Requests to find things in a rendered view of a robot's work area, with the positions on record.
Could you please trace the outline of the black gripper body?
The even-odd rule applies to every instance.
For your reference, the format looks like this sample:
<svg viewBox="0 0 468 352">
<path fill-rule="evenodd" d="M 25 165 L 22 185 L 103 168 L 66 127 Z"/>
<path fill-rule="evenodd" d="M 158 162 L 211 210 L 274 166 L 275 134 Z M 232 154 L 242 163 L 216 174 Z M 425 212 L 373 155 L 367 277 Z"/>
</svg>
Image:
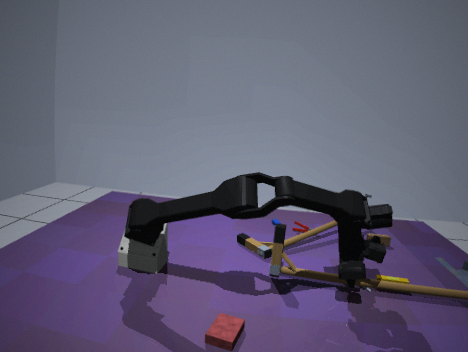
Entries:
<svg viewBox="0 0 468 352">
<path fill-rule="evenodd" d="M 338 266 L 339 279 L 364 279 L 366 278 L 366 267 L 363 261 L 358 260 L 360 243 L 362 243 L 361 231 L 357 234 L 340 234 L 338 251 L 342 262 Z"/>
</svg>

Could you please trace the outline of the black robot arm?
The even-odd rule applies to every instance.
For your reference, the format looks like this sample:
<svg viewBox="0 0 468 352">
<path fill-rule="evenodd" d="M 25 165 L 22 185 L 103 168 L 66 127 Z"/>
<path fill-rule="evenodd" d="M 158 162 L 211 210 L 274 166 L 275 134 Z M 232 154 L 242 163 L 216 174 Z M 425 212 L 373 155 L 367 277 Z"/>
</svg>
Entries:
<svg viewBox="0 0 468 352">
<path fill-rule="evenodd" d="M 258 208 L 257 183 L 275 187 L 275 198 Z M 260 172 L 225 180 L 214 191 L 162 203 L 139 198 L 129 205 L 125 237 L 154 246 L 165 223 L 216 214 L 231 219 L 263 218 L 279 207 L 294 206 L 326 213 L 336 220 L 338 232 L 357 234 L 361 229 L 392 227 L 392 206 L 368 205 L 359 191 L 331 192 L 294 181 L 291 176 L 272 177 Z M 382 263 L 386 247 L 374 236 L 360 243 L 359 261 Z M 153 245 L 152 245 L 153 244 Z"/>
</svg>

